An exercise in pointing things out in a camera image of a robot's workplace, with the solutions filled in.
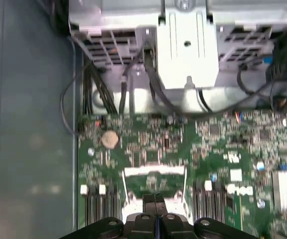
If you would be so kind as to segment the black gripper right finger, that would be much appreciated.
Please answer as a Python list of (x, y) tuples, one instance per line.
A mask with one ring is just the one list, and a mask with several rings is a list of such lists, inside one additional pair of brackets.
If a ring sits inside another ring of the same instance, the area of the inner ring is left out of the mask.
[(211, 218), (200, 218), (191, 225), (186, 217), (169, 213), (162, 195), (156, 195), (156, 212), (162, 239), (254, 239), (244, 231)]

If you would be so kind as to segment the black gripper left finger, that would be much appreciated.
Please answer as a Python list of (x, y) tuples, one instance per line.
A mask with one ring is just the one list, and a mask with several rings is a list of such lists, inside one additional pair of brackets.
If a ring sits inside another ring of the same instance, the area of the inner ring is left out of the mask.
[(117, 218), (107, 217), (65, 237), (67, 239), (153, 239), (155, 222), (155, 195), (144, 195), (143, 212), (131, 214), (131, 218), (125, 223)]

